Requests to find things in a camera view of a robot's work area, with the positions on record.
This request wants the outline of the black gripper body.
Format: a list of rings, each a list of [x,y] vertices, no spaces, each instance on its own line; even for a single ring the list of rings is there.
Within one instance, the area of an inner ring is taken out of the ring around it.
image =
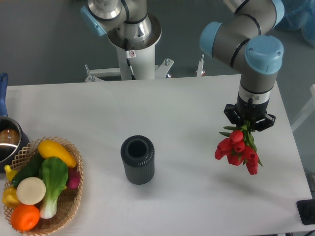
[[[259,122],[265,120],[268,103],[269,101],[261,104],[249,104],[238,95],[235,105],[235,113],[238,115],[237,122],[245,120]]]

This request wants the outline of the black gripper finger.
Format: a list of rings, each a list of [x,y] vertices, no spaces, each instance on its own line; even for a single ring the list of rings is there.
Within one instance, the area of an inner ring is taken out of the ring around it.
[[[261,119],[255,121],[251,126],[251,131],[261,132],[272,127],[275,123],[276,117],[272,114],[265,114]]]
[[[239,127],[245,124],[243,117],[238,114],[236,105],[226,104],[223,113],[226,115],[231,124]]]

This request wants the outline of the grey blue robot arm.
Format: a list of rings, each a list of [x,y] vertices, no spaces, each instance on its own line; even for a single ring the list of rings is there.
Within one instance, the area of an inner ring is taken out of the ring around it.
[[[237,102],[224,113],[236,126],[262,131],[275,122],[267,113],[271,90],[282,66],[284,47],[269,36],[284,16],[280,0],[227,0],[235,14],[229,24],[211,22],[201,33],[200,49],[241,74]],[[88,27],[107,35],[116,47],[123,80],[164,78],[155,65],[155,45],[161,37],[158,19],[144,0],[90,0],[80,10]]]

